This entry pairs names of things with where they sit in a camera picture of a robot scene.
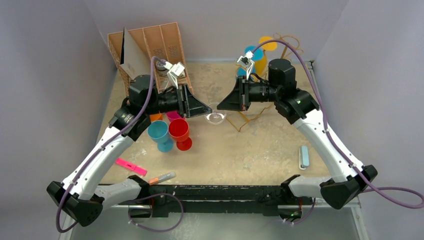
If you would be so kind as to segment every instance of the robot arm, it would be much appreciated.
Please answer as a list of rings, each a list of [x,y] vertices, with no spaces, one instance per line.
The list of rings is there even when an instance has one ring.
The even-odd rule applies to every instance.
[[[274,59],[268,65],[268,81],[250,82],[238,76],[232,92],[217,106],[220,110],[247,111],[251,102],[274,102],[278,113],[293,124],[312,143],[331,176],[303,177],[295,175],[286,180],[287,194],[294,197],[323,198],[335,209],[342,208],[366,188],[365,182],[337,152],[326,136],[323,113],[307,92],[298,89],[296,70],[286,59]],[[354,165],[362,169],[369,181],[377,176],[374,166],[364,166],[354,157],[334,132],[332,138],[348,154]]]
[[[163,93],[158,93],[156,86],[153,86],[148,106],[136,123],[102,147],[106,141],[129,125],[140,112],[146,101],[149,82],[149,75],[135,78],[129,86],[129,96],[122,101],[121,108],[115,112],[94,149],[62,182],[52,181],[47,187],[47,192],[56,205],[59,205],[66,190],[72,187],[67,196],[64,196],[65,203],[62,210],[83,227],[96,220],[102,210],[124,201],[137,199],[148,186],[147,182],[136,175],[113,185],[106,186],[99,183],[116,159],[149,127],[151,124],[149,115],[177,111],[186,118],[192,118],[212,112],[210,107],[192,95],[186,84]],[[73,182],[77,173],[93,155],[94,159],[83,170],[79,179]]]

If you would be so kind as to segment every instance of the orange marker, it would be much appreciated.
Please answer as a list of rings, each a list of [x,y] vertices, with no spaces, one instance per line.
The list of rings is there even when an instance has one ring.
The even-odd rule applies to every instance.
[[[158,176],[158,177],[155,177],[155,178],[150,179],[150,180],[148,181],[148,184],[149,184],[149,185],[160,184],[160,183],[162,183],[162,182],[165,182],[166,180],[173,179],[173,178],[175,178],[176,176],[177,176],[177,174],[176,174],[174,171],[172,171],[172,172],[169,172],[169,173],[164,174],[164,175],[162,175],[162,176]]]

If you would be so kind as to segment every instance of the wooden organizer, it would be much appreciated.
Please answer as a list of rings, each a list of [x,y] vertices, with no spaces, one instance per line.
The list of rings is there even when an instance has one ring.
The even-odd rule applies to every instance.
[[[184,57],[183,43],[181,41],[180,30],[176,22],[150,26],[144,28],[138,28],[128,31],[141,51],[151,59],[156,56],[160,59],[166,59],[172,64],[181,62],[185,66],[185,77],[179,78],[179,84],[188,84],[191,92],[193,92],[192,84],[187,73],[187,64]],[[130,86],[130,77],[120,67],[120,57],[122,50],[122,37],[124,32],[115,32],[107,35],[108,46],[110,53],[112,54],[113,60],[119,73],[123,79],[125,86],[125,95],[128,96],[128,87]],[[154,71],[156,80],[156,86],[159,93],[165,90],[165,84],[168,80],[167,76],[159,76],[156,69]]]

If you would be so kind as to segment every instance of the white wall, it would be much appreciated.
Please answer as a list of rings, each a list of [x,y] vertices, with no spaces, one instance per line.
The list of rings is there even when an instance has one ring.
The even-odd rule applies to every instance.
[[[299,37],[314,60],[348,0],[85,0],[103,37],[178,22],[187,60],[233,61],[262,36]],[[268,58],[279,57],[282,47]]]
[[[315,62],[330,124],[378,170],[377,186],[424,193],[424,1],[350,0]],[[388,192],[417,204],[417,197]],[[360,196],[372,240],[422,240],[424,210]]]
[[[113,71],[83,0],[0,1],[0,239],[58,239],[46,188],[94,146]]]

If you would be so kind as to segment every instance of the gray eraser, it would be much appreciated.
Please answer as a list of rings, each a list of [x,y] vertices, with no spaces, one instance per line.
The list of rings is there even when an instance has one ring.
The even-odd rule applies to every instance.
[[[299,166],[301,169],[309,167],[309,153],[307,146],[301,146],[299,149]]]

